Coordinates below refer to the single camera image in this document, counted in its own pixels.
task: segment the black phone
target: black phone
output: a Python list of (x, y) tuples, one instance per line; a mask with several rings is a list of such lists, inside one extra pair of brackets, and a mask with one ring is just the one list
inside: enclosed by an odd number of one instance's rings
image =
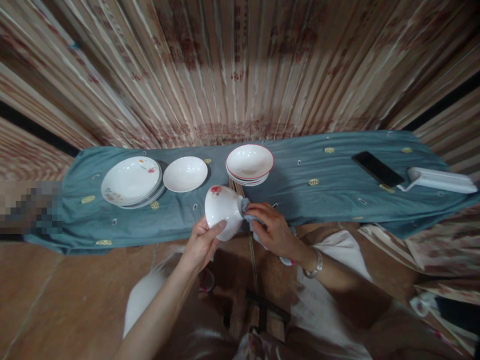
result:
[(378, 160), (368, 151), (363, 151), (352, 157), (352, 160), (360, 165), (363, 170), (374, 177), (380, 184), (387, 185), (390, 188), (403, 183), (405, 179), (395, 171)]

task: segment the white tray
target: white tray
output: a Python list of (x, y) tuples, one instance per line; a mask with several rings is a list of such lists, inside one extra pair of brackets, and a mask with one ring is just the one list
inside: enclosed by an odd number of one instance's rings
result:
[(430, 170), (421, 167), (411, 167), (407, 172), (408, 176), (410, 177), (411, 184), (407, 188), (397, 185), (397, 187), (404, 192), (410, 190), (414, 185), (461, 194), (471, 194), (478, 190), (472, 179), (466, 175), (446, 171)]

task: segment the teal tablecloth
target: teal tablecloth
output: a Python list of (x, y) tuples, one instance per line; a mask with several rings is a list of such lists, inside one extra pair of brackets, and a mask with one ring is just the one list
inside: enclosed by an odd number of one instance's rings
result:
[[(337, 132), (252, 143), (269, 148), (275, 165), (263, 184), (244, 187), (245, 194), (252, 202), (278, 203), (278, 211), (291, 226), (331, 221), (380, 223), (403, 239), (480, 201), (478, 192), (465, 195), (422, 186), (389, 192), (351, 159), (369, 151), (405, 179), (411, 167), (448, 171), (445, 162), (411, 132)], [(237, 146), (85, 149), (63, 181), (62, 233), (46, 229), (43, 235), (26, 235), (25, 239), (64, 254), (101, 254), (111, 248), (187, 238), (204, 214), (207, 190), (215, 184), (228, 185), (225, 161)], [(158, 206), (126, 210), (106, 202), (100, 192), (105, 174), (116, 163), (144, 152), (164, 170), (184, 156), (211, 159), (208, 177), (194, 191), (166, 191)], [(312, 179), (318, 184), (309, 185)]]

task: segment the dish towel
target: dish towel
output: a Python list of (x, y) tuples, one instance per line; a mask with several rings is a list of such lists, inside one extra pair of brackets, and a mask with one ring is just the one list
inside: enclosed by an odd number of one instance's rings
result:
[[(266, 250), (268, 250), (268, 248), (264, 244), (262, 244), (262, 242), (259, 239), (259, 236), (255, 233), (254, 228), (252, 227), (252, 220), (257, 220), (262, 225), (265, 225), (265, 223), (255, 216), (244, 214), (247, 211), (247, 206), (249, 204), (250, 204), (250, 200), (244, 197), (243, 200), (241, 201), (241, 211), (243, 212), (242, 216), (248, 222), (248, 226), (250, 227), (250, 231), (253, 233), (253, 238), (255, 239), (255, 241), (261, 244)], [(297, 229), (295, 229), (294, 226), (290, 226), (290, 230), (293, 233), (293, 235), (297, 236)], [(280, 261), (287, 266), (293, 265), (292, 261), (286, 257), (280, 256)]]

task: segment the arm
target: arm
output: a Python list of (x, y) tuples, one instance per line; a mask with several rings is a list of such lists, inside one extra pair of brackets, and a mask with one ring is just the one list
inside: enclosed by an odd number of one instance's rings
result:
[[(268, 204), (251, 203), (246, 214), (262, 220), (252, 222), (261, 242), (275, 255), (286, 257), (307, 271), (317, 267), (317, 254), (289, 229), (285, 218)], [(327, 289), (340, 311), (361, 328), (370, 328), (387, 311), (392, 298), (347, 266), (323, 254), (317, 280)]]
[(115, 360), (150, 360), (165, 345), (197, 276), (217, 248), (216, 236), (226, 224), (222, 220), (209, 229), (205, 217), (195, 224), (177, 267), (128, 332)]

